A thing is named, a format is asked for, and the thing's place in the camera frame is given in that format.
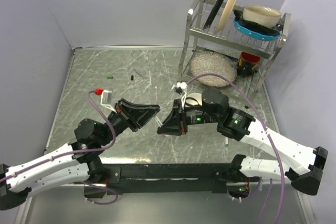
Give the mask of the white orange marker pen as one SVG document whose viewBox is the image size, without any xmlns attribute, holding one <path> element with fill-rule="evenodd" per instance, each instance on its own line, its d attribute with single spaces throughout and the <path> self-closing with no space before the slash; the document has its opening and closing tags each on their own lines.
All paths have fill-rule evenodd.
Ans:
<svg viewBox="0 0 336 224">
<path fill-rule="evenodd" d="M 156 133 L 159 135 L 159 129 L 161 128 L 161 126 L 162 126 L 163 124 L 162 124 L 162 122 L 161 122 L 161 120 L 159 119 L 158 116 L 155 116 L 155 121 L 156 121 L 156 123 L 157 123 L 157 125 L 158 125 L 158 128 L 157 128 Z"/>
</svg>

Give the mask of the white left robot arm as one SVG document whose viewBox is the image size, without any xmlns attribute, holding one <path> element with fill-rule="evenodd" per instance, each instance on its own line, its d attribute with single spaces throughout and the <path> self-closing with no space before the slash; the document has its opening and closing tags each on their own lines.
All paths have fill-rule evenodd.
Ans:
<svg viewBox="0 0 336 224">
<path fill-rule="evenodd" d="M 95 186 L 105 176 L 100 154 L 111 148 L 126 129 L 137 132 L 160 111 L 157 104 L 121 99 L 104 123 L 82 120 L 75 139 L 53 152 L 17 166 L 1 165 L 1 210 L 23 204 L 29 197 L 65 184 Z"/>
</svg>

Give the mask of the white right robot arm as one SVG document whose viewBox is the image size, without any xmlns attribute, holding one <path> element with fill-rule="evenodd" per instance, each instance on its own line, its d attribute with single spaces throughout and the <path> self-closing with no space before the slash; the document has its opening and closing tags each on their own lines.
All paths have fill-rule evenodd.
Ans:
<svg viewBox="0 0 336 224">
<path fill-rule="evenodd" d="M 209 123 L 216 123 L 216 130 L 221 135 L 252 145 L 274 157 L 269 160 L 236 155 L 229 169 L 233 180 L 242 181 L 245 177 L 284 179 L 306 195 L 317 195 L 328 151 L 321 146 L 301 145 L 263 127 L 260 120 L 230 106 L 228 96 L 217 88 L 204 90 L 199 105 L 183 107 L 181 99 L 175 99 L 171 113 L 157 133 L 181 136 L 187 133 L 190 125 Z"/>
</svg>

